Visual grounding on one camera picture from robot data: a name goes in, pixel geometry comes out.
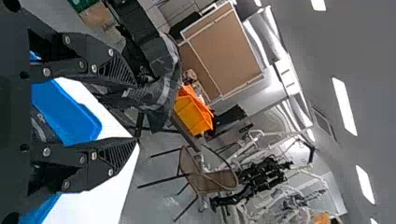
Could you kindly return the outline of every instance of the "blue plastic container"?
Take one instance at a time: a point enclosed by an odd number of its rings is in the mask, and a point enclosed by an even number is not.
[[[30,52],[31,64],[40,64],[41,58]],[[66,147],[95,141],[102,131],[100,120],[85,106],[77,103],[55,81],[35,84],[32,103]],[[56,194],[20,219],[20,224],[39,224],[61,197]]]

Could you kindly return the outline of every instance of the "cardboard panel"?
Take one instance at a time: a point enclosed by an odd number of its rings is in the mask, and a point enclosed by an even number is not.
[[[209,100],[214,100],[220,96],[220,92],[215,83],[210,78],[204,66],[198,60],[196,54],[192,51],[189,44],[184,44],[179,48],[181,64],[183,71],[192,69],[198,77],[199,82],[204,87]]]
[[[191,44],[223,95],[262,72],[235,12],[195,36]]]
[[[190,36],[204,28],[206,25],[220,17],[221,15],[233,10],[231,3],[224,4],[223,6],[219,7],[216,11],[211,14],[206,15],[205,17],[201,18],[199,22],[195,23],[191,27],[188,27],[185,31],[181,33],[184,35],[184,38],[188,39]]]

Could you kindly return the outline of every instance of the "metal bolt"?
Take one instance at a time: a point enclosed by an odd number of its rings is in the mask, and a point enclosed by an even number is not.
[[[114,175],[113,169],[109,169],[107,174],[108,174],[108,176],[113,176]]]
[[[63,189],[68,189],[68,188],[70,188],[70,181],[68,181],[68,180],[64,181],[64,184],[62,185],[62,188],[63,188]]]
[[[97,158],[98,158],[98,154],[97,154],[96,152],[93,152],[93,153],[91,154],[91,159],[92,159],[93,161],[96,161]]]
[[[50,148],[49,147],[44,148],[43,156],[48,157],[49,155],[50,155]]]
[[[44,77],[49,77],[50,76],[50,69],[49,68],[44,68],[43,69],[43,74],[44,74]]]
[[[96,64],[93,64],[91,66],[91,70],[92,70],[93,73],[96,73],[98,71],[98,68],[96,67]]]
[[[85,67],[85,63],[83,61],[79,61],[78,63],[80,68],[84,68]]]
[[[109,50],[108,50],[108,55],[110,55],[110,57],[113,57],[113,55],[114,55],[114,50],[113,50],[113,49],[109,49]]]
[[[64,37],[64,42],[70,44],[70,37],[68,35]]]
[[[82,156],[81,158],[79,158],[79,163],[83,164],[85,162],[85,156]]]

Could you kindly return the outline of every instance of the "fluorescent light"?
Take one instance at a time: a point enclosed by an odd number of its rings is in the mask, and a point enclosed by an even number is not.
[[[326,4],[324,0],[311,0],[312,8],[315,11],[326,11]]]
[[[347,96],[346,84],[335,77],[332,78],[332,84],[334,85],[335,95],[338,100],[338,105],[340,106],[344,127],[353,135],[358,136],[349,98]]]
[[[361,167],[359,167],[359,165],[356,166],[356,172],[358,172],[359,182],[361,183],[361,192],[370,203],[375,204],[369,176],[363,169],[361,169]]]
[[[373,218],[370,218],[370,221],[371,221],[371,224],[378,224],[378,222],[375,221],[375,219],[373,219]]]
[[[258,7],[261,7],[261,6],[262,6],[262,1],[261,1],[261,0],[254,0],[254,3],[256,3],[256,5],[257,5]]]

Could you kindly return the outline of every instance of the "white ceiling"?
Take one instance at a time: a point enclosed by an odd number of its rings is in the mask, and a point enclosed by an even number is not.
[[[307,99],[331,121],[336,144],[315,131],[321,155],[332,168],[350,223],[394,223],[396,208],[396,1],[325,0],[326,12],[310,0],[266,0],[272,6]],[[358,134],[344,129],[331,77],[346,83]],[[377,205],[361,194],[355,165],[370,176]]]

